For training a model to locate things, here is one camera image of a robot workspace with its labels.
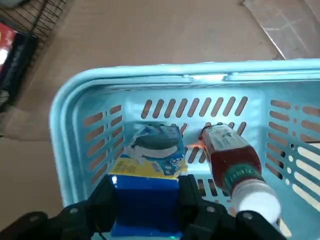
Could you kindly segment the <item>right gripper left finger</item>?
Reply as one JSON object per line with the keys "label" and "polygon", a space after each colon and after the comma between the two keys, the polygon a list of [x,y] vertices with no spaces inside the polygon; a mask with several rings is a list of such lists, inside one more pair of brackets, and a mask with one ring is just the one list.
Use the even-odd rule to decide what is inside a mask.
{"label": "right gripper left finger", "polygon": [[105,175],[88,199],[65,207],[49,218],[45,212],[28,212],[0,231],[2,240],[90,240],[110,232],[117,218],[116,188]]}

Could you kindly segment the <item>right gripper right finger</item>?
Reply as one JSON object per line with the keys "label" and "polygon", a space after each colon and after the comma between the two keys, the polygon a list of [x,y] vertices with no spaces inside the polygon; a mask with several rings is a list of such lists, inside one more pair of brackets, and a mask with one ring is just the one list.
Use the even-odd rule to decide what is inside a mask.
{"label": "right gripper right finger", "polygon": [[240,211],[235,217],[219,203],[204,200],[192,174],[178,177],[178,225],[182,240],[284,240],[259,213]]}

